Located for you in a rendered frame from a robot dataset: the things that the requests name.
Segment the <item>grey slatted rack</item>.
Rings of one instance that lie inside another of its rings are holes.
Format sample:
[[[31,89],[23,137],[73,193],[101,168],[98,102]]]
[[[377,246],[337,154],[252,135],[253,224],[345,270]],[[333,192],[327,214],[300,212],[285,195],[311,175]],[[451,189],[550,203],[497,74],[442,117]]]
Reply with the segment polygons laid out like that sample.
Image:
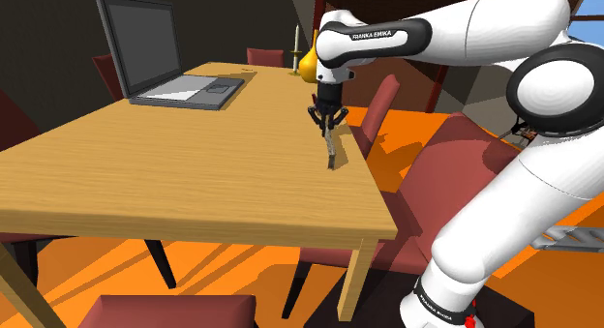
[[[554,225],[530,245],[545,251],[604,253],[604,228]]]

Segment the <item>grey brown brush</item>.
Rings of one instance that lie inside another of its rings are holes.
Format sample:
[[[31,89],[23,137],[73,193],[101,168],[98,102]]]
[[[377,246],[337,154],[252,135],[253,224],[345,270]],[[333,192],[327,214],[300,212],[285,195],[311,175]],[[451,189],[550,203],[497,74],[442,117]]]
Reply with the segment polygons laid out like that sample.
[[[334,169],[335,168],[335,158],[336,158],[336,148],[333,142],[333,138],[331,136],[331,131],[329,129],[326,129],[324,131],[324,140],[327,146],[327,151],[328,151],[328,165],[327,167],[329,169]]]

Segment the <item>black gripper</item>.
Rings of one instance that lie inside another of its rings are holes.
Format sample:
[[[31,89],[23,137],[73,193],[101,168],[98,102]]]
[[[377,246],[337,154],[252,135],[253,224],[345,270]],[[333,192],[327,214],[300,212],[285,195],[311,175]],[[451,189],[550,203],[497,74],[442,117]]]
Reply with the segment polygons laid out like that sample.
[[[348,109],[342,106],[342,83],[323,83],[317,85],[316,106],[308,107],[308,113],[321,130],[321,136],[325,137],[326,117],[322,112],[332,112],[328,116],[328,130],[332,131],[348,115]]]

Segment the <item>dark robot stand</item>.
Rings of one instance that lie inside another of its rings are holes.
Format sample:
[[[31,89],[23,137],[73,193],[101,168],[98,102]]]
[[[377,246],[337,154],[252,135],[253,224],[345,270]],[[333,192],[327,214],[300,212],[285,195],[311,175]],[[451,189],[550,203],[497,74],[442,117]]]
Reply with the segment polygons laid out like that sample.
[[[304,328],[405,328],[399,305],[412,291],[411,274],[370,270],[350,322],[341,322],[337,305],[343,287],[339,280]],[[505,296],[483,287],[476,296],[477,316],[485,328],[535,328],[534,313]]]

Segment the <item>wooden dining table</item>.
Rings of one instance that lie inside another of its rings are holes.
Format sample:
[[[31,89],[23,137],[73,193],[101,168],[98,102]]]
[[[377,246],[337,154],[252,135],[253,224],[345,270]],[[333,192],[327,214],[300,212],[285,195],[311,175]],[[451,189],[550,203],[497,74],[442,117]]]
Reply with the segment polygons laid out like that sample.
[[[208,63],[245,84],[221,110],[122,100],[0,153],[0,232],[351,251],[352,319],[377,243],[397,228],[346,126],[335,168],[285,69]]]

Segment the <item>window with wooden frame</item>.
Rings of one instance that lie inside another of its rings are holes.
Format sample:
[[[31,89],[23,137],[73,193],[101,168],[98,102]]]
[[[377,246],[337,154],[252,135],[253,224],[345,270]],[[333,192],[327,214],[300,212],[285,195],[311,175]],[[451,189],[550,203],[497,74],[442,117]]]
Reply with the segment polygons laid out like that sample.
[[[583,0],[576,15],[604,15],[604,0]],[[575,20],[568,35],[588,43],[604,46],[604,20]]]

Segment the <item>yellow round vase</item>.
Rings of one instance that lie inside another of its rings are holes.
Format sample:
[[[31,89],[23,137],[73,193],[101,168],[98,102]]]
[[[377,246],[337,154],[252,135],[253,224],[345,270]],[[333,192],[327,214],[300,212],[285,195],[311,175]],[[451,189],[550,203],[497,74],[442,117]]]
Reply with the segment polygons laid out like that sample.
[[[317,83],[317,42],[318,30],[315,29],[313,33],[313,42],[308,53],[300,60],[298,64],[298,73],[302,79],[307,83]]]

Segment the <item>grey open laptop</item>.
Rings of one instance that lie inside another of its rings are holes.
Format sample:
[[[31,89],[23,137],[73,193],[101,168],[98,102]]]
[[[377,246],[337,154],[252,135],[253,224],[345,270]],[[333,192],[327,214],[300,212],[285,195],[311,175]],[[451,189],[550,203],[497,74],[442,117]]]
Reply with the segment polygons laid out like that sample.
[[[130,104],[219,110],[242,78],[186,75],[173,6],[157,0],[96,0],[123,96]]]

